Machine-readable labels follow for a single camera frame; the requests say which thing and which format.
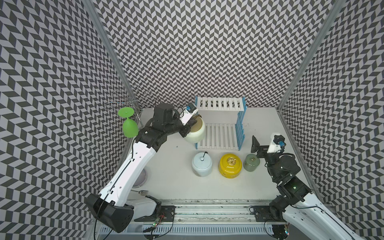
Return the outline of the green tea canister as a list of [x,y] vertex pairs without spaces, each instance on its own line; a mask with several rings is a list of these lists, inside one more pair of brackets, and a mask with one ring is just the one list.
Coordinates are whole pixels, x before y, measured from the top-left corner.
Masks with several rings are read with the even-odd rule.
[[244,169],[248,172],[254,172],[260,165],[260,159],[255,154],[248,154],[244,161]]

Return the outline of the cream canister brown lid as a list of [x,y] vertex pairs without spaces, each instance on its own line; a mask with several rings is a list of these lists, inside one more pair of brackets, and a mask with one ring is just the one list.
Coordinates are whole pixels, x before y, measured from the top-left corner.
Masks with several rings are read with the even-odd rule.
[[206,124],[201,116],[197,116],[197,122],[191,127],[190,132],[184,137],[185,141],[195,144],[206,137]]

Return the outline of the yellow tea canister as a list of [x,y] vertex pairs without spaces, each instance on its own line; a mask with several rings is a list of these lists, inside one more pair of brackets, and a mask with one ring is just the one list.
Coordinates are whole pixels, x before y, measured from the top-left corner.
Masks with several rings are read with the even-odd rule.
[[228,179],[234,179],[242,171],[243,163],[241,159],[234,154],[225,154],[219,161],[220,174]]

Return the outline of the blue white slatted shelf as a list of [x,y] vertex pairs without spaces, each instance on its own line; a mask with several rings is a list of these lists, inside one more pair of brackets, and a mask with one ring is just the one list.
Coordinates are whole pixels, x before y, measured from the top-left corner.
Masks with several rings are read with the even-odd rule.
[[203,115],[206,133],[195,143],[198,149],[241,150],[245,131],[243,121],[247,111],[245,97],[195,97],[199,114]]

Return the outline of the light blue tea canister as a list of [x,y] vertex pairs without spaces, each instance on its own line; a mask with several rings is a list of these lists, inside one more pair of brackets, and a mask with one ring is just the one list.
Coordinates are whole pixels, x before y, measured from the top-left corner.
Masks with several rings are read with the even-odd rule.
[[213,161],[208,152],[200,152],[194,156],[192,169],[198,177],[207,177],[211,174],[212,168]]

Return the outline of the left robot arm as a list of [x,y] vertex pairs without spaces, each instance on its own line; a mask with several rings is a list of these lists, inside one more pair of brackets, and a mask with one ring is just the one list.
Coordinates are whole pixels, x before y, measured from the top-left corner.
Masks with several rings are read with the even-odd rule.
[[161,201],[146,196],[138,200],[128,200],[134,183],[147,163],[159,151],[168,136],[179,133],[183,138],[196,124],[198,109],[189,103],[182,113],[171,104],[161,103],[154,108],[154,115],[139,130],[134,138],[127,158],[116,174],[100,191],[86,198],[86,205],[95,219],[111,230],[121,233],[131,221],[142,218],[157,218],[161,213]]

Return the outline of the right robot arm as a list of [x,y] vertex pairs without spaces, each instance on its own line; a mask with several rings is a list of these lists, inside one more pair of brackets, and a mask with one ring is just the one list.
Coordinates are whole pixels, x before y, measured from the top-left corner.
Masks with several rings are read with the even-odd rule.
[[272,135],[269,145],[252,137],[251,152],[265,160],[279,195],[270,202],[272,221],[285,221],[312,240],[360,240],[361,237],[332,213],[297,174],[296,156],[285,152],[285,137]]

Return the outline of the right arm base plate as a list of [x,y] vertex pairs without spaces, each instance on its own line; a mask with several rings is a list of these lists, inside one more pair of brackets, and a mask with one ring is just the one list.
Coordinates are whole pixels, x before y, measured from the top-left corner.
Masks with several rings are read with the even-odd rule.
[[273,214],[270,206],[252,206],[252,213],[255,216],[256,222],[278,222],[280,218],[278,215]]

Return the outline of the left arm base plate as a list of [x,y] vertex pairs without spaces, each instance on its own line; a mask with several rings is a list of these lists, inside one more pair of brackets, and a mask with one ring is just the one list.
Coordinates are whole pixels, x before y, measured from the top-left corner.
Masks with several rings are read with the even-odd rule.
[[176,211],[176,206],[168,205],[161,206],[160,209],[156,209],[155,213],[151,216],[145,216],[138,219],[135,219],[135,222],[151,222],[154,223],[156,219],[162,219],[161,223],[172,223],[174,221],[174,215]]

